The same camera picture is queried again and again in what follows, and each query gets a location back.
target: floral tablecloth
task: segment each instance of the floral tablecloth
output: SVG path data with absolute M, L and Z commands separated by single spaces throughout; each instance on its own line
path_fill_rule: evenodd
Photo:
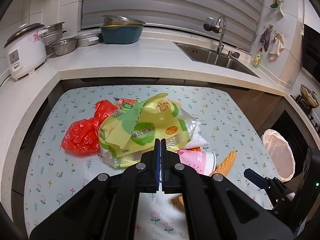
M 24 191 L 28 234 L 98 174 L 105 172 L 112 176 L 123 171 L 106 165 L 100 153 L 79 157 L 62 149 L 60 143 L 70 124 L 92 117 L 97 101 L 145 100 L 161 92 L 168 93 L 167 98 L 181 103 L 184 110 L 201 122 L 201 136 L 209 142 L 202 151 L 215 153 L 217 164 L 230 151 L 237 151 L 227 178 L 259 205 L 272 208 L 264 190 L 246 180 L 243 172 L 251 168 L 271 178 L 278 173 L 252 125 L 227 93 L 211 88 L 161 85 L 78 88 L 60 97 L 34 148 Z M 182 238 L 188 238 L 188 231 L 176 195 L 140 194 L 135 239 Z

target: crumpled red bag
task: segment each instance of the crumpled red bag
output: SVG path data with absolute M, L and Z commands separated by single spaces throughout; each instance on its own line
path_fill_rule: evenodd
M 98 101 L 93 118 L 73 122 L 70 125 L 62 139 L 61 147 L 78 154 L 88 154 L 100 150 L 98 141 L 100 125 L 116 110 L 117 107 L 108 100 Z

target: stainless steel sink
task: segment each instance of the stainless steel sink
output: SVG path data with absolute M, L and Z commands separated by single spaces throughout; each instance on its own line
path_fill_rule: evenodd
M 194 45 L 183 44 L 174 42 L 189 58 L 193 61 L 199 61 L 203 63 L 208 63 L 211 65 L 217 65 L 220 67 L 225 67 L 258 77 L 253 71 L 248 69 L 245 65 L 236 60 L 236 58 L 227 54 L 220 53 L 217 55 L 214 50 L 206 49 Z

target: yellow plastic package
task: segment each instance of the yellow plastic package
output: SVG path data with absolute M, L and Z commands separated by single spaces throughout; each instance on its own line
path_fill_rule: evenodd
M 125 167 L 139 162 L 142 153 L 153 149 L 156 138 L 165 138 L 171 151 L 191 140 L 196 120 L 166 99 L 167 95 L 160 93 L 105 119 L 100 126 L 99 143 L 107 163 Z

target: rice cooker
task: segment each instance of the rice cooker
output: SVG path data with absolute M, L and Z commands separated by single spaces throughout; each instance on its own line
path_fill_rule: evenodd
M 31 25 L 24 24 L 19 30 L 11 35 L 4 46 L 7 52 L 9 70 L 12 78 L 16 81 L 18 78 L 31 74 L 46 59 L 43 33 L 41 23 Z

